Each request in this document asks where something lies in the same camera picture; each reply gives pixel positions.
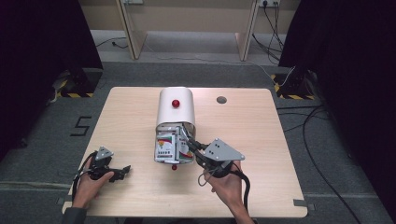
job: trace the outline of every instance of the gray carpet floor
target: gray carpet floor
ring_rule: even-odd
[[[72,183],[111,88],[116,86],[186,86],[269,89],[277,108],[320,105],[315,100],[276,97],[271,79],[255,65],[104,63],[104,73],[92,98],[58,98],[35,123],[28,146],[10,150],[0,163],[0,223],[60,223],[63,198]],[[284,72],[265,66],[267,73]],[[304,123],[312,108],[278,109],[283,129]],[[80,125],[90,128],[85,136]],[[285,132],[305,200],[304,218],[260,218],[260,223],[356,223],[318,174],[304,147],[302,127]],[[322,110],[306,126],[305,136],[315,162],[362,223],[392,223],[362,169],[348,157],[328,113]],[[87,217],[86,223],[122,223],[123,217]],[[146,223],[160,222],[148,219]]]

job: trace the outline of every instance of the wooden table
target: wooden table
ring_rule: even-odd
[[[124,180],[106,184],[91,203],[89,216],[104,217],[231,217],[209,184],[200,187],[203,169],[196,164],[154,161],[155,126],[163,88],[117,87],[111,90],[83,161],[105,146],[115,155],[111,168],[132,165]],[[303,194],[290,157],[271,92],[263,89],[191,88],[196,139],[218,137],[246,156],[252,217],[305,217],[294,206]],[[227,98],[219,104],[217,98]],[[65,203],[64,209],[71,206]]]

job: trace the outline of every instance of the black curtain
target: black curtain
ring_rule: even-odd
[[[69,70],[103,68],[78,0],[6,1],[0,7],[0,160],[33,125]]]
[[[302,0],[280,66],[318,75],[350,154],[396,221],[396,1]]]

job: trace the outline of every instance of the black circular hole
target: black circular hole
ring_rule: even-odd
[[[225,103],[227,103],[227,98],[225,98],[224,96],[219,96],[217,101],[219,104],[224,105]]]

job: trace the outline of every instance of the white cylindrical device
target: white cylindrical device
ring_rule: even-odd
[[[161,91],[158,105],[154,160],[180,164],[193,161],[187,146],[195,137],[194,102],[191,90],[168,87]]]

